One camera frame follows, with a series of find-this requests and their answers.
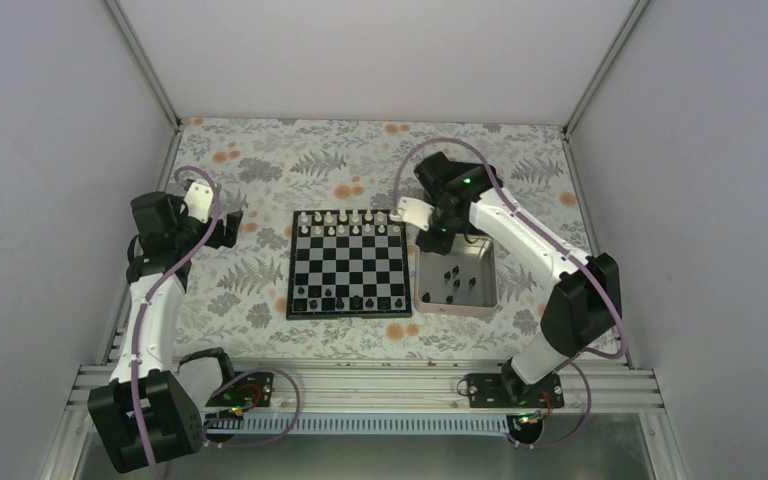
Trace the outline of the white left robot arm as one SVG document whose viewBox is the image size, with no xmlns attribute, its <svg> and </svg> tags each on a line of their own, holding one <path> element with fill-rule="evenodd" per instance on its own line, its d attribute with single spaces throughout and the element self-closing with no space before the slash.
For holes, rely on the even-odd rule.
<svg viewBox="0 0 768 480">
<path fill-rule="evenodd" d="M 238 377 L 221 347 L 176 362 L 174 331 L 195 247 L 232 247 L 242 214 L 215 217 L 216 196 L 200 183 L 185 195 L 150 192 L 132 200 L 138 229 L 128 255 L 130 311 L 123 351 L 107 384 L 90 391 L 87 409 L 114 469 L 128 473 L 197 452 L 201 410 L 223 405 Z"/>
</svg>

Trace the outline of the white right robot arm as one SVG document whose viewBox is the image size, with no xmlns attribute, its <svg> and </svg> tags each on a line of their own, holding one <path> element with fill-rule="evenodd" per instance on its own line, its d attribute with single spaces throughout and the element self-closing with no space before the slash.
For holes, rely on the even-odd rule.
<svg viewBox="0 0 768 480">
<path fill-rule="evenodd" d="M 438 152 L 414 169 L 426 203 L 418 224 L 422 252 L 447 255 L 471 229 L 490 237 L 549 283 L 550 295 L 532 340 L 502 368 L 504 399 L 525 407 L 540 382 L 608 331 L 625 332 L 620 272 L 608 254 L 590 256 L 565 242 L 515 201 L 494 167 L 450 160 Z"/>
</svg>

